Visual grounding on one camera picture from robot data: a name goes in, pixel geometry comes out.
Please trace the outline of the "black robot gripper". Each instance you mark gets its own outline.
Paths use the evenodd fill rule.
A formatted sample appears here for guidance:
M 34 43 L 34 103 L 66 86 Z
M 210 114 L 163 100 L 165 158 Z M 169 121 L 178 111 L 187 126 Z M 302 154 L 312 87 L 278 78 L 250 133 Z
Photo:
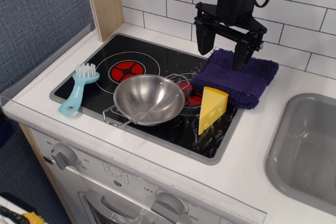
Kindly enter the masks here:
M 237 42 L 234 50 L 233 70 L 239 70 L 260 50 L 267 28 L 253 18 L 254 7 L 263 8 L 257 0 L 217 0 L 216 4 L 199 2 L 195 5 L 197 16 L 196 38 L 198 51 L 205 55 L 214 48 L 218 34 Z

